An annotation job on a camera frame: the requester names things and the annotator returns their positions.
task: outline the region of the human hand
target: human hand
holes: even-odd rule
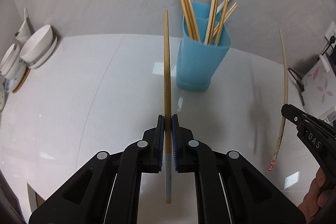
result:
[[[319,168],[316,177],[311,182],[309,192],[303,198],[303,202],[298,206],[300,211],[304,214],[307,223],[313,220],[319,208],[324,206],[332,193],[332,190],[322,191],[321,189],[326,179],[326,175],[322,169]]]

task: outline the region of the wooden coaster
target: wooden coaster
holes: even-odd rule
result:
[[[20,83],[19,83],[19,84],[17,85],[17,87],[14,88],[14,90],[12,91],[13,93],[16,93],[16,92],[22,87],[23,83],[24,83],[24,82],[26,81],[26,79],[27,79],[27,76],[28,76],[29,72],[30,72],[30,68],[27,67],[25,73],[23,74],[23,77],[22,77]]]

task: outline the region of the blue cup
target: blue cup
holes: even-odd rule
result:
[[[183,18],[183,38],[178,51],[176,84],[184,90],[205,91],[209,88],[211,77],[231,46],[231,38],[226,27],[223,26],[218,45],[205,45],[204,38],[210,6],[193,3],[193,7],[201,42],[188,37]],[[221,15],[218,14],[216,24],[220,18]]]

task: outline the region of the white tabletop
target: white tabletop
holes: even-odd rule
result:
[[[239,151],[298,205],[318,165],[290,122],[274,171],[267,172],[281,120],[283,66],[230,49],[209,90],[187,92],[175,84],[179,42],[170,39],[172,112],[180,126],[214,151]],[[302,108],[292,83],[289,103]],[[61,39],[50,59],[9,95],[1,117],[0,168],[25,219],[31,214],[27,183],[47,199],[98,151],[117,153],[140,140],[159,114],[163,37]],[[166,205],[164,171],[143,174],[138,223],[147,223],[149,214],[153,223],[197,222],[193,174],[174,173],[172,187],[172,204]]]

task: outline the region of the wall socket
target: wall socket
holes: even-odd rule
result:
[[[332,21],[324,36],[329,41],[333,35],[336,35],[336,24]]]

